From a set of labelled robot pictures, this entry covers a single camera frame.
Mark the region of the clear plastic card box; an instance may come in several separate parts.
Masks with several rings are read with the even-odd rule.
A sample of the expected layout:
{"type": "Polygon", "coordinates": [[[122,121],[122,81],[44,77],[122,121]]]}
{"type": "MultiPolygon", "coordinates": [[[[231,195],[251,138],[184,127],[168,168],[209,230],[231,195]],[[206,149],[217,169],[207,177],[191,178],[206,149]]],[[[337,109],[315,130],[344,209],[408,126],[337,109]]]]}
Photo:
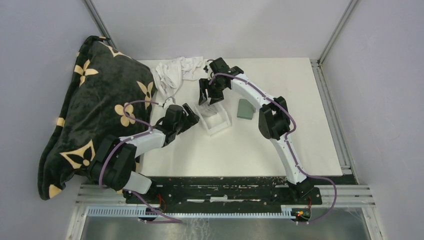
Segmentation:
{"type": "Polygon", "coordinates": [[[211,117],[203,117],[199,112],[199,105],[197,103],[194,104],[194,111],[199,116],[199,120],[209,136],[213,136],[232,126],[231,117],[220,102],[211,106],[215,106],[218,109],[218,114],[211,117]]]}

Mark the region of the green leather card holder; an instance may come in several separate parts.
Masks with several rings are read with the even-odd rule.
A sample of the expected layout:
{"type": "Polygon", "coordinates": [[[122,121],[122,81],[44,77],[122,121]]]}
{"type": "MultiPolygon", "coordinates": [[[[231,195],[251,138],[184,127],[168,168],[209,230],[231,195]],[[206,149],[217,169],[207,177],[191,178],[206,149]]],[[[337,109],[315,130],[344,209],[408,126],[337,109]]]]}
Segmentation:
{"type": "Polygon", "coordinates": [[[244,120],[252,120],[255,112],[256,108],[247,99],[240,99],[238,101],[236,114],[237,118],[244,120]]]}

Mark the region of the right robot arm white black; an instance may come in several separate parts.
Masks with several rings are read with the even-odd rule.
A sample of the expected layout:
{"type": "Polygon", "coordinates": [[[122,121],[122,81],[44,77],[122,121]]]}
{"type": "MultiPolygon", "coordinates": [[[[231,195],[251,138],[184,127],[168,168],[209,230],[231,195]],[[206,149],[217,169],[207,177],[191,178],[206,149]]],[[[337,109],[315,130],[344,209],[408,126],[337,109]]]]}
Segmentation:
{"type": "Polygon", "coordinates": [[[258,129],[270,140],[285,169],[289,187],[289,199],[302,204],[309,198],[314,185],[304,172],[292,146],[290,134],[297,125],[288,113],[284,97],[274,97],[253,83],[238,66],[229,67],[223,58],[207,60],[204,66],[206,78],[199,80],[198,104],[213,105],[224,100],[224,90],[230,89],[246,99],[258,111],[258,129]]]}

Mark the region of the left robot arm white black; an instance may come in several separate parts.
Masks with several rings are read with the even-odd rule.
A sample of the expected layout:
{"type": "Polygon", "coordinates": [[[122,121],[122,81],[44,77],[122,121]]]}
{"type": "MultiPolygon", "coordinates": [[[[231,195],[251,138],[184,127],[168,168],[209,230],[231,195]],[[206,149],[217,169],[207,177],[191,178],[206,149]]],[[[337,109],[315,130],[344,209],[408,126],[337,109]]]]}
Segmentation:
{"type": "Polygon", "coordinates": [[[158,195],[154,181],[136,172],[136,159],[166,147],[199,121],[200,116],[188,104],[171,104],[151,130],[124,137],[106,136],[88,166],[88,178],[115,191],[136,192],[147,204],[154,202],[158,195]]]}

